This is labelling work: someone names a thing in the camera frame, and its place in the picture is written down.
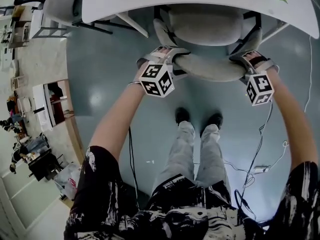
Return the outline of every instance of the forearm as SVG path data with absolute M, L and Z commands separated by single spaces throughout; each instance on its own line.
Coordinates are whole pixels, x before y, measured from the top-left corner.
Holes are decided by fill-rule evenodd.
M 318 164 L 315 140 L 304 111 L 278 74 L 273 69 L 267 72 L 275 89 L 273 98 L 280 109 L 288 135 L 291 170 L 306 161 Z
M 129 85 L 98 124 L 89 146 L 105 148 L 118 161 L 129 126 L 144 95 L 140 84 Z

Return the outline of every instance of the chair seat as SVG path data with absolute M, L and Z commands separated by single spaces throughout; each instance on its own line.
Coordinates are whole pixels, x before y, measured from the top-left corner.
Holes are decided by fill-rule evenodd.
M 174 34 L 202 46 L 227 46 L 241 36 L 243 15 L 238 8 L 209 4 L 170 5 Z

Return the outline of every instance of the light gray pants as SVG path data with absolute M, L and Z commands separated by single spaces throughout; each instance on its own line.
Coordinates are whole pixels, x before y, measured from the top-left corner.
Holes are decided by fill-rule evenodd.
M 182 174 L 197 186 L 205 188 L 223 181 L 230 193 L 229 180 L 218 144 L 219 139 L 219 129 L 215 124 L 208 125 L 204 129 L 201 137 L 200 166 L 195 179 L 195 129 L 190 122 L 182 121 L 178 126 L 177 137 L 172 145 L 166 166 L 155 180 L 152 192 L 161 183 Z

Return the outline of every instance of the person's right arm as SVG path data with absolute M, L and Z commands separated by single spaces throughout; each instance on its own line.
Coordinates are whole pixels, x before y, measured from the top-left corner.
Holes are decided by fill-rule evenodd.
M 315 140 L 309 122 L 295 97 L 274 68 L 267 70 L 274 87 L 273 99 L 282 114 L 291 152 L 291 171 L 303 162 L 318 164 Z

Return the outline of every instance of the black strap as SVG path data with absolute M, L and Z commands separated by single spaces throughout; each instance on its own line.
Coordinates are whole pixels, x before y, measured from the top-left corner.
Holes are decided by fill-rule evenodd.
M 254 57 L 252 59 L 249 60 L 249 62 L 251 63 L 251 65 L 253 67 L 255 67 L 255 65 L 257 65 L 258 63 L 260 62 L 266 62 L 267 61 L 267 58 L 265 56 L 259 56 L 259 57 Z

